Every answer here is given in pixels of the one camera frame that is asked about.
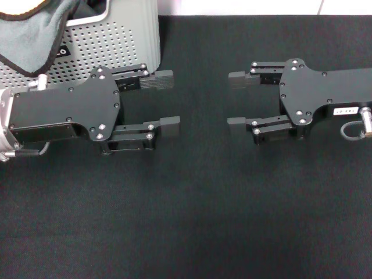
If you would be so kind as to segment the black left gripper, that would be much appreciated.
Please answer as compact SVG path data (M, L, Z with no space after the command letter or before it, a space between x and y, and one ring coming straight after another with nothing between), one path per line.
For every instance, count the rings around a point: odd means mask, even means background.
M116 81L96 67L79 85L9 93L9 153L39 155L25 144L83 138L108 150L120 110Z

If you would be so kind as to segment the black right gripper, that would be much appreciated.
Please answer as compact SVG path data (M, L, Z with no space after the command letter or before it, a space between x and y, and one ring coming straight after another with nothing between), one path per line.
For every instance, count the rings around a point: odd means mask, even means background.
M301 59L252 62L249 71L228 74L231 88L279 85L286 115L227 119L231 134L250 133L256 145L305 137L313 126L331 117L360 116L366 138L371 137L371 69L315 71Z

